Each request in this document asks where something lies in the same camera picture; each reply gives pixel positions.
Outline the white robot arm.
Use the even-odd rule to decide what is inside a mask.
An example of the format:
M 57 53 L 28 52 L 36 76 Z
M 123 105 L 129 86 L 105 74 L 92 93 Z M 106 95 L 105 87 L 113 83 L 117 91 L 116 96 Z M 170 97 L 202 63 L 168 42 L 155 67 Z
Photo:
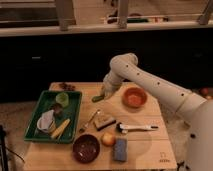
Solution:
M 110 98 L 125 79 L 144 88 L 190 125 L 184 171 L 213 171 L 213 100 L 140 69 L 134 53 L 110 60 L 100 94 Z

